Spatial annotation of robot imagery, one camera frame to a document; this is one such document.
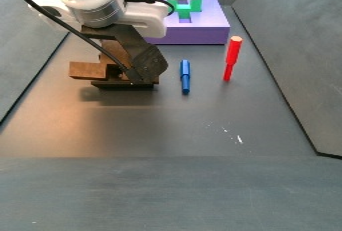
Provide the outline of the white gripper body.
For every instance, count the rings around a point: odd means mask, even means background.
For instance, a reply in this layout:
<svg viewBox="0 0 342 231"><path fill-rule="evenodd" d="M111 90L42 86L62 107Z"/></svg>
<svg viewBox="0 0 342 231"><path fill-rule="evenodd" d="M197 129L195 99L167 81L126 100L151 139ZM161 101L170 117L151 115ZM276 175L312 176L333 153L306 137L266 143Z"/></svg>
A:
<svg viewBox="0 0 342 231"><path fill-rule="evenodd" d="M113 24L133 25L143 37L166 36L169 7L162 3L125 0L34 0L52 14L79 29L82 25L105 28Z"/></svg>

